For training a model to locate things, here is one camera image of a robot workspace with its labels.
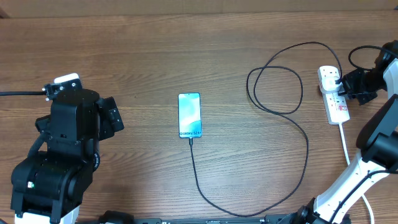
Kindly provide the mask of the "Samsung Galaxy smartphone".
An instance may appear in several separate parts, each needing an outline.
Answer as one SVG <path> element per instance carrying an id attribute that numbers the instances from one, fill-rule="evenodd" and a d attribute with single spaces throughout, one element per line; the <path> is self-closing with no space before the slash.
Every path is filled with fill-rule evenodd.
<path id="1" fill-rule="evenodd" d="M 199 93 L 178 95 L 178 133 L 180 138 L 202 137 L 200 103 Z"/>

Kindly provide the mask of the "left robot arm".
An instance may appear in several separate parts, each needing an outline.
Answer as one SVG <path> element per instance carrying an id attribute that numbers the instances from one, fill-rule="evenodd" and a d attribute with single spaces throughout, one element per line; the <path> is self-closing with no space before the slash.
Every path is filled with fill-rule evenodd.
<path id="1" fill-rule="evenodd" d="M 81 89 L 58 93 L 35 126 L 40 136 L 12 171 L 11 209 L 17 220 L 28 215 L 61 223 L 78 210 L 93 181 L 99 142 L 124 125 L 113 97 Z"/>

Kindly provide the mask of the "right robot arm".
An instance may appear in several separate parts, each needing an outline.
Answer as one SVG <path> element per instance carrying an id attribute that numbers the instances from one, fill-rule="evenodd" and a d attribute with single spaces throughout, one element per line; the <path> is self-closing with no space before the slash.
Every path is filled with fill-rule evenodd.
<path id="1" fill-rule="evenodd" d="M 356 140 L 357 152 L 348 167 L 321 195 L 280 223 L 347 223 L 347 211 L 376 182 L 397 173 L 397 41 L 379 48 L 374 68 L 356 66 L 342 74 L 332 66 L 318 69 L 320 91 L 330 124 L 349 120 L 347 100 L 364 105 L 385 90 L 388 100 L 366 123 Z"/>

